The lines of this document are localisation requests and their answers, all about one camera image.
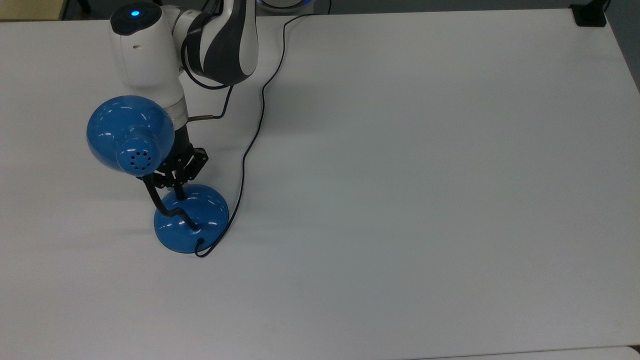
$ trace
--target table surface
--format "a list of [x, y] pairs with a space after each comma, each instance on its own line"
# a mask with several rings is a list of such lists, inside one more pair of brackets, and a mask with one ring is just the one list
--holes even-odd
[[[286, 18], [190, 124], [233, 206]], [[0, 24], [0, 358], [415, 359], [640, 343], [640, 96], [569, 10], [293, 24], [236, 223], [152, 228], [84, 136], [108, 23]], [[191, 115], [224, 92], [183, 79]]]
[[67, 0], [0, 0], [0, 20], [60, 20]]

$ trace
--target white table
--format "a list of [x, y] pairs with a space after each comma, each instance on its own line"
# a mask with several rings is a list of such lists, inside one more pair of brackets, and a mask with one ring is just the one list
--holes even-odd
[[[197, 183], [230, 206], [284, 20], [259, 19], [227, 116], [190, 125], [211, 157]], [[88, 117], [124, 92], [107, 26], [0, 24], [1, 359], [640, 343], [640, 97], [610, 28], [569, 10], [299, 20], [237, 222], [201, 260], [162, 246], [142, 183], [88, 151]], [[219, 112], [223, 93], [183, 83], [192, 115]]]

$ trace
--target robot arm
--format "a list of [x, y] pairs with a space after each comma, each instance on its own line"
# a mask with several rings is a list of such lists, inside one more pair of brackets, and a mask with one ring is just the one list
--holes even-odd
[[226, 86], [244, 81], [255, 70], [255, 1], [227, 0], [219, 16], [176, 6], [128, 4], [111, 16], [110, 38], [120, 80], [134, 95], [164, 108], [178, 130], [188, 119], [179, 80], [184, 67]]

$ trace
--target lamp base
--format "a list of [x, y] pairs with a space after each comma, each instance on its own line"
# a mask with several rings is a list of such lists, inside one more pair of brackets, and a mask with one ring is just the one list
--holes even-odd
[[163, 199], [168, 209], [182, 208], [198, 226], [191, 230], [181, 217], [165, 217], [158, 210], [154, 215], [156, 236], [160, 242], [175, 252], [192, 254], [198, 239], [204, 239], [199, 249], [207, 249], [225, 230], [229, 220], [227, 202], [216, 190], [205, 185], [188, 185], [184, 187], [186, 199], [178, 201], [175, 192], [170, 192]]

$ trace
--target floor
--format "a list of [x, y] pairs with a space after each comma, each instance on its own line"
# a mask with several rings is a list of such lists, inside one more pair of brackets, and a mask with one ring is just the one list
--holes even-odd
[[[123, 4], [132, 0], [88, 0], [93, 10], [85, 14], [77, 0], [68, 0], [65, 20], [108, 19]], [[326, 13], [330, 0], [316, 0], [317, 13]], [[389, 12], [441, 12], [464, 10], [506, 10], [535, 8], [567, 8], [572, 3], [586, 0], [331, 0], [331, 14], [389, 13]], [[201, 9], [205, 0], [164, 0], [191, 9]], [[636, 85], [640, 89], [640, 1], [611, 0], [607, 11], [620, 49], [625, 56]]]

